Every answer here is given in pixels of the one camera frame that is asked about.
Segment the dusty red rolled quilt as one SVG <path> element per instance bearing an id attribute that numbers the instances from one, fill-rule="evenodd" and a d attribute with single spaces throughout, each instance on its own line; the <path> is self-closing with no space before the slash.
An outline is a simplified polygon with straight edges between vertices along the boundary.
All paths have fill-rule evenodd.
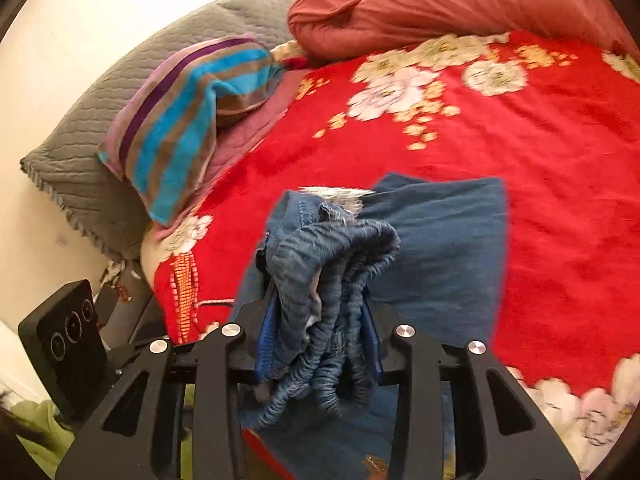
<path id="1" fill-rule="evenodd" d="M 325 61 L 420 44 L 446 34 L 533 32 L 639 54 L 639 37 L 611 0 L 296 0 L 288 28 Z"/>

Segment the pink quilted pillow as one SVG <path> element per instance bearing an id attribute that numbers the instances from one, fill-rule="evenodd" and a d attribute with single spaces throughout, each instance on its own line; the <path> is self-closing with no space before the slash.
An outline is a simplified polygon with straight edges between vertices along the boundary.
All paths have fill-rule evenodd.
<path id="1" fill-rule="evenodd" d="M 222 130 L 217 138 L 212 159 L 204 172 L 204 180 L 171 226 L 162 228 L 155 223 L 150 233 L 162 240 L 175 232 L 183 220 L 206 199 L 216 182 L 236 165 L 245 155 L 262 142 L 271 128 L 284 116 L 295 101 L 298 88 L 309 70 L 287 70 L 271 98 L 255 108 L 232 127 Z"/>

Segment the blue denim pants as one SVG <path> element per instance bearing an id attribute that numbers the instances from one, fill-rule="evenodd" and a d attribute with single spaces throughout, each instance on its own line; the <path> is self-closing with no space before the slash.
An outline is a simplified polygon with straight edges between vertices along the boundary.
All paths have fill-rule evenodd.
<path id="1" fill-rule="evenodd" d="M 369 193 L 288 191 L 267 220 L 233 310 L 273 287 L 282 310 L 244 422 L 297 479 L 363 479 L 387 458 L 397 391 L 373 385 L 359 330 L 366 300 L 460 346 L 494 330 L 506 267 L 497 178 L 388 174 Z"/>

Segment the striped blue brown towel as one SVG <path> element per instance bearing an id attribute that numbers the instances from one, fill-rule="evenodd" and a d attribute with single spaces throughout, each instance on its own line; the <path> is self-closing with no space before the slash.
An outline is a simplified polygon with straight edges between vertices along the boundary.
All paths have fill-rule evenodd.
<path id="1" fill-rule="evenodd" d="M 172 54 L 116 115 L 96 154 L 171 226 L 204 180 L 217 131 L 265 104 L 284 67 L 260 42 L 227 36 Z"/>

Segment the red floral bed blanket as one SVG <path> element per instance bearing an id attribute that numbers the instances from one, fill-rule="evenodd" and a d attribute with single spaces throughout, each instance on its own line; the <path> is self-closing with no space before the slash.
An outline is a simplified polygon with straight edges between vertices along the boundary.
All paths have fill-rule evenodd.
<path id="1" fill-rule="evenodd" d="M 153 284 L 170 338 L 224 322 L 267 216 L 288 190 L 371 196 L 389 174 L 449 198 L 496 178 L 499 273 L 434 264 L 396 283 L 454 327 L 495 287 L 497 351 L 593 474 L 639 403 L 639 79 L 634 62 L 525 32 L 439 38 L 307 74 L 285 115 L 163 242 Z"/>

